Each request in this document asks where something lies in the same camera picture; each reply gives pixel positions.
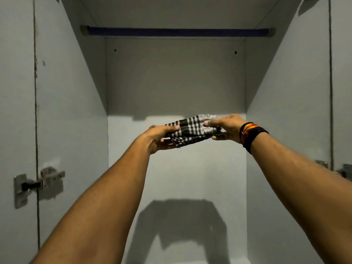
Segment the person's left hand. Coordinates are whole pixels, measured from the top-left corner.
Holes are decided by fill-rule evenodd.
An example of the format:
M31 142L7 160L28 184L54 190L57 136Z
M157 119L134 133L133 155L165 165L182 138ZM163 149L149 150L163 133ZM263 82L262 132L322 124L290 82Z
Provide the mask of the person's left hand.
M155 154L159 150L174 149L175 145L171 139L163 139L167 133L178 131L180 126L151 126L141 137L147 139L149 143L149 153Z

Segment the person's right hand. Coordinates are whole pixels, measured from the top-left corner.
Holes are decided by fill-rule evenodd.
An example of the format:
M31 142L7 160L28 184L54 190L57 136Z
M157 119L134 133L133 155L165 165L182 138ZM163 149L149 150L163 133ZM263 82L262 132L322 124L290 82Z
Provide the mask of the person's right hand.
M235 142L241 143L240 141L240 128L244 123L248 121L241 118L238 114L228 115L226 117L220 119L212 119L204 122L204 126L206 127L222 127L226 130L226 134L222 136L213 136L213 140L221 141L221 140L232 140Z

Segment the black and white plaid fabric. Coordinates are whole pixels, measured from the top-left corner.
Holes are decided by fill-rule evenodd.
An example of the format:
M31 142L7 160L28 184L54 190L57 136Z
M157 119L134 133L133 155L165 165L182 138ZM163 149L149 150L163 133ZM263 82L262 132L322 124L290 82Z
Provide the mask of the black and white plaid fabric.
M205 127L204 121L216 119L215 115L197 115L192 118L182 119L166 125L177 126L180 129L171 133L167 137L171 138L173 144L177 147L183 147L196 142L201 142L211 138L213 135L223 135L223 129L220 127Z

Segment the hand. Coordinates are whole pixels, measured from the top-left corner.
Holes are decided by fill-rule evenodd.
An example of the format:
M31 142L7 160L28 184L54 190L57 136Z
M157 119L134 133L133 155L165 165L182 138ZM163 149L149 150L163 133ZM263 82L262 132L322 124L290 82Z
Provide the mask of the hand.
M240 128L244 123L248 121L241 118L238 114L232 114L220 119L212 119L204 122L204 126L206 127L222 127L227 131L225 135L222 136L213 136L212 139L216 141L221 140L232 140L235 142L241 143L240 141Z
M140 138L147 141L149 153L155 154L159 150L174 149L175 145L171 139L163 139L167 133L175 132L180 126L151 126L146 132L141 134Z

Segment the person's right arm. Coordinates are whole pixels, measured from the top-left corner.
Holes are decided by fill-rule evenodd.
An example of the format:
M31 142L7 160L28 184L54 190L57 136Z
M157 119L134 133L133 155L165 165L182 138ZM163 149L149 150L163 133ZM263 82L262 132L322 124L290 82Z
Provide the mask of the person's right arm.
M246 123L239 115L205 122L220 126L240 143ZM352 183L296 154L267 133L253 141L251 153L272 189L305 231L325 263L352 263Z

